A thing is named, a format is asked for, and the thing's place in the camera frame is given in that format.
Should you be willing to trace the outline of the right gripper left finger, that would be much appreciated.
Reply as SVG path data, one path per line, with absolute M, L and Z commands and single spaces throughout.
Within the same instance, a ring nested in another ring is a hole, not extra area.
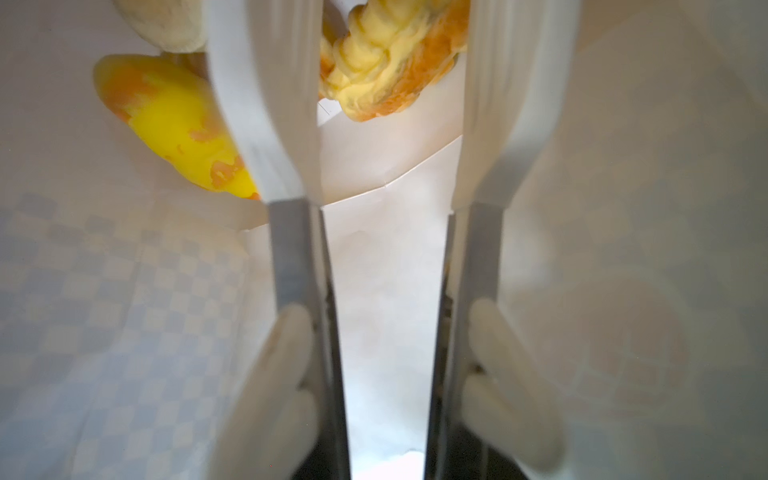
M 294 480 L 350 480 L 351 463 L 346 415 L 321 426 L 319 439 L 293 474 Z

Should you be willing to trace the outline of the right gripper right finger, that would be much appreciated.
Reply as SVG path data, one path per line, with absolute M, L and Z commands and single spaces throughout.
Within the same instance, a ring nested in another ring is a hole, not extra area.
M 431 413 L 423 478 L 525 480 L 527 476 L 514 460 L 505 458 L 463 425 L 450 430 L 437 413 Z

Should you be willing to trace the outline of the blue checkered paper bag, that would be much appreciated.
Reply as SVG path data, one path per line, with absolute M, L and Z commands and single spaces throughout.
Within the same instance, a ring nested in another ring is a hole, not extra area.
M 1 475 L 202 479 L 274 320 L 263 206 L 99 101 L 109 1 L 1 5 Z M 351 473 L 419 479 L 464 68 L 318 107 Z M 504 216 L 500 307 L 557 395 L 559 479 L 767 475 L 767 5 L 587 1 Z

